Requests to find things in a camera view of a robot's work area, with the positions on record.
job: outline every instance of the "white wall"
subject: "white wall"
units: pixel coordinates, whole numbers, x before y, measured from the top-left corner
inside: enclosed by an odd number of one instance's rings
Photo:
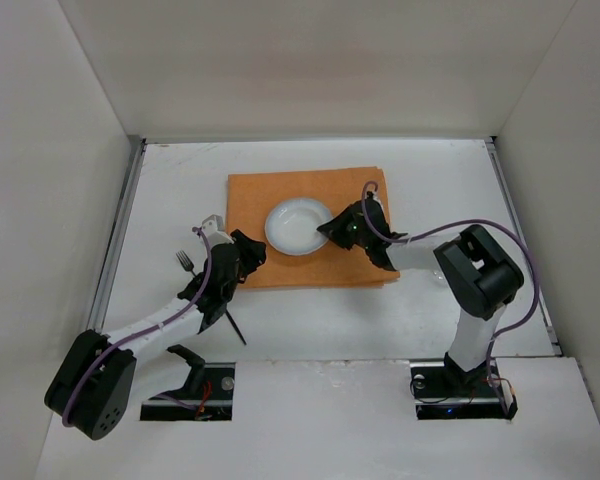
[[[600,0],[578,1],[497,147],[558,336],[600,416]]]
[[[129,145],[56,0],[0,0],[0,480],[32,478]]]
[[[485,136],[574,0],[60,0],[129,133]]]

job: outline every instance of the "white table surface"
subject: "white table surface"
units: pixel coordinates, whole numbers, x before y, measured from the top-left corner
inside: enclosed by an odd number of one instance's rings
[[[93,442],[53,416],[36,480],[600,480],[600,426],[569,358],[507,358],[520,410],[418,421],[401,361],[237,364],[231,422],[140,422]]]
[[[346,139],[150,145],[117,269],[105,330],[166,304],[190,279],[175,258],[196,265],[204,251],[191,227],[224,215],[227,175],[356,166],[384,169],[392,227],[410,233],[465,218],[509,228],[505,200],[480,140]],[[493,235],[524,265],[518,249]],[[529,279],[501,326],[531,302]],[[439,358],[455,334],[459,306],[430,271],[403,271],[398,282],[368,289],[238,291],[230,304],[248,345],[221,319],[185,344],[207,361]],[[553,355],[540,311],[504,335],[497,356]]]

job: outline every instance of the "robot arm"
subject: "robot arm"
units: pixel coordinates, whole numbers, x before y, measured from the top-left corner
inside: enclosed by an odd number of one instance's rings
[[[180,388],[192,393],[198,389],[204,360],[179,342],[222,317],[238,283],[266,260],[264,243],[239,230],[228,235],[219,216],[207,218],[201,230],[210,261],[176,298],[119,330],[78,335],[44,399],[65,425],[98,440],[113,430],[129,402]]]
[[[392,241],[404,237],[391,232],[374,193],[368,192],[364,201],[369,221],[383,237]],[[427,255],[432,264],[435,259],[461,307],[456,336],[445,355],[449,377],[460,385],[486,378],[489,345],[498,321],[524,283],[518,266],[480,225],[471,225],[451,239],[432,235],[414,244],[388,242],[369,228],[361,203],[349,205],[318,231],[341,248],[362,247],[371,262],[385,270],[413,268],[414,259]]]

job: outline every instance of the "red wire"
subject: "red wire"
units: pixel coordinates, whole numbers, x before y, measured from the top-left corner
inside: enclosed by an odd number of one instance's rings
[[[514,390],[514,388],[513,388],[513,385],[511,385],[511,382],[509,381],[509,379],[507,379],[507,378],[504,378],[504,377],[493,377],[493,378],[492,378],[492,380],[495,380],[496,382],[500,382],[500,383],[502,383],[502,382],[506,382],[506,383],[507,383],[507,385],[509,385],[509,392],[511,392],[511,395],[512,395],[513,397],[515,397],[515,395],[516,395],[516,391]],[[488,379],[486,379],[486,378],[484,378],[482,381],[483,381],[484,383],[486,383],[487,385],[489,384],[489,380],[488,380]]]
[[[471,397],[469,398],[469,401],[467,403],[463,403],[462,405],[460,405],[460,408],[471,405],[471,403],[473,403],[474,398],[476,398],[476,389],[475,388],[473,390],[471,390]]]
[[[198,415],[200,415],[200,413],[204,409],[204,404],[207,400],[209,400],[209,397],[211,396],[211,392],[212,392],[211,381],[207,380],[207,383],[205,383],[202,386],[202,400],[200,401],[200,406],[198,407],[198,410],[196,411],[196,415],[194,418],[198,418]]]

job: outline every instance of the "orange cloth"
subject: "orange cloth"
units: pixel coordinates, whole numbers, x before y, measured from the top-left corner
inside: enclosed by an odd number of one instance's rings
[[[269,245],[264,233],[267,216],[279,203],[294,197],[315,198],[335,217],[360,199],[369,180],[378,182],[389,221],[384,173],[376,167],[229,175],[227,231],[240,229],[248,237],[267,243],[267,261],[249,276],[244,287],[381,286],[397,279],[398,272],[375,267],[359,247],[347,251],[328,242],[310,255],[292,257]]]

